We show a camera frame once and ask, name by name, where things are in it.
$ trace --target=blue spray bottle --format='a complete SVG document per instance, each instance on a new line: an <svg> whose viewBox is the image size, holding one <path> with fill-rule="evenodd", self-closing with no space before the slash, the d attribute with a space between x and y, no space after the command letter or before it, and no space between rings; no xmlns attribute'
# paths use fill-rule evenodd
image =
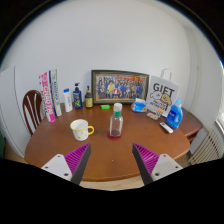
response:
<svg viewBox="0 0 224 224"><path fill-rule="evenodd" d="M82 92L78 87L79 83L75 83L75 91L73 91L75 109L82 109Z"/></svg>
<svg viewBox="0 0 224 224"><path fill-rule="evenodd" d="M182 103L182 100L177 99L176 103L172 105L170 112L166 118L166 123L173 129L177 129L179 127L179 124L183 118L181 103Z"/></svg>

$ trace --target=framed picture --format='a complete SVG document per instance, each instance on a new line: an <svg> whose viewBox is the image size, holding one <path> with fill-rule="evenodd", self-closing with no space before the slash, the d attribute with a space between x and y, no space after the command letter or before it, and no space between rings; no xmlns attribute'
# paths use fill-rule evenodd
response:
<svg viewBox="0 0 224 224"><path fill-rule="evenodd" d="M93 104L131 104L146 100L149 75L137 72L92 70Z"/></svg>

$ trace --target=radiator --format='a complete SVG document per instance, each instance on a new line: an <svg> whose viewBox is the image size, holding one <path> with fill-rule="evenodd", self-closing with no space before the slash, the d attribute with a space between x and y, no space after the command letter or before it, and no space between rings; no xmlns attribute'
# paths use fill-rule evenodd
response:
<svg viewBox="0 0 224 224"><path fill-rule="evenodd" d="M220 159L223 156L223 149L216 133L211 129L195 151L195 153L188 160L192 165Z"/></svg>

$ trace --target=small bottle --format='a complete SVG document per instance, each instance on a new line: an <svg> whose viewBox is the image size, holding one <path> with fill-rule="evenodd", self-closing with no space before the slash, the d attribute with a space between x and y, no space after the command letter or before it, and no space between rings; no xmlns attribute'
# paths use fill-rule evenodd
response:
<svg viewBox="0 0 224 224"><path fill-rule="evenodd" d="M181 99L177 99L176 103L172 105L170 112L166 118L166 123L173 129L177 129L179 127L179 124L183 118L181 103Z"/></svg>
<svg viewBox="0 0 224 224"><path fill-rule="evenodd" d="M113 115L110 117L110 136L121 136L123 125L123 117L121 116L122 104L115 103L113 108Z"/></svg>
<svg viewBox="0 0 224 224"><path fill-rule="evenodd" d="M89 86L87 86L87 91L85 95L85 104L86 108L90 108L93 106L93 95L90 93Z"/></svg>
<svg viewBox="0 0 224 224"><path fill-rule="evenodd" d="M69 89L64 90L64 99L65 99L65 112L70 112L72 108L72 98Z"/></svg>
<svg viewBox="0 0 224 224"><path fill-rule="evenodd" d="M78 87L79 83L75 83L75 90L73 91L75 109L82 109L82 92Z"/></svg>

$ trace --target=mug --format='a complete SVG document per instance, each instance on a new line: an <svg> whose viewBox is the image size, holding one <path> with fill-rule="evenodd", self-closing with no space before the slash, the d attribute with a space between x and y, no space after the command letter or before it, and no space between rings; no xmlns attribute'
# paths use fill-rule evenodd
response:
<svg viewBox="0 0 224 224"><path fill-rule="evenodd" d="M73 135L76 140L78 141L84 141L88 138L89 135L93 134L94 127L88 126L88 122L83 119L78 119L73 121L70 124L70 128L73 131Z"/></svg>

